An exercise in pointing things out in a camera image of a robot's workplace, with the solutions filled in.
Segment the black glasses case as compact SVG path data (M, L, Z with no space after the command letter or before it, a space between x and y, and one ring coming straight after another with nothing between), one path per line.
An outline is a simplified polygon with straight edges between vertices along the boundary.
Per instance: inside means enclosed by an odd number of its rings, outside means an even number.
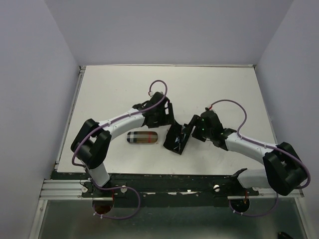
M177 121L170 126L163 146L165 149L182 155L193 128L198 123L199 116L194 115L188 124L179 124Z

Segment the plaid glasses case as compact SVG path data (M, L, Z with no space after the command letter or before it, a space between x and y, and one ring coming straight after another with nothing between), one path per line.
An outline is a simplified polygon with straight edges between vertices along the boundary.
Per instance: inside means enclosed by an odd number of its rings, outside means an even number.
M130 144L154 144L158 138L155 131L130 131L127 134L127 142Z

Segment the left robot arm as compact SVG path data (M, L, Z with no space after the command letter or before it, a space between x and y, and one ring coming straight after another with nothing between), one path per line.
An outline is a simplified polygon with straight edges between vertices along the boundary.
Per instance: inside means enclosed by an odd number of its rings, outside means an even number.
M133 105L126 113L105 121L88 119L71 144L72 164L78 158L93 179L93 190L98 196L110 193L110 176L104 166L110 142L136 128L156 128L174 123L173 106L169 98L155 92L150 100Z

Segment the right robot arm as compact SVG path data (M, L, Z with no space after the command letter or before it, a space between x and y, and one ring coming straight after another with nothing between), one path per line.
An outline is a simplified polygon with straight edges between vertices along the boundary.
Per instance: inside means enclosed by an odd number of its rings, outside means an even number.
M264 169L254 170L243 168L233 174L236 179L230 181L229 189L235 195L255 187L271 188L286 196L308 179L306 169L290 144L244 139L236 130L224 128L214 111L207 110L200 115L192 137L201 141L208 139L218 148L242 154L264 166Z

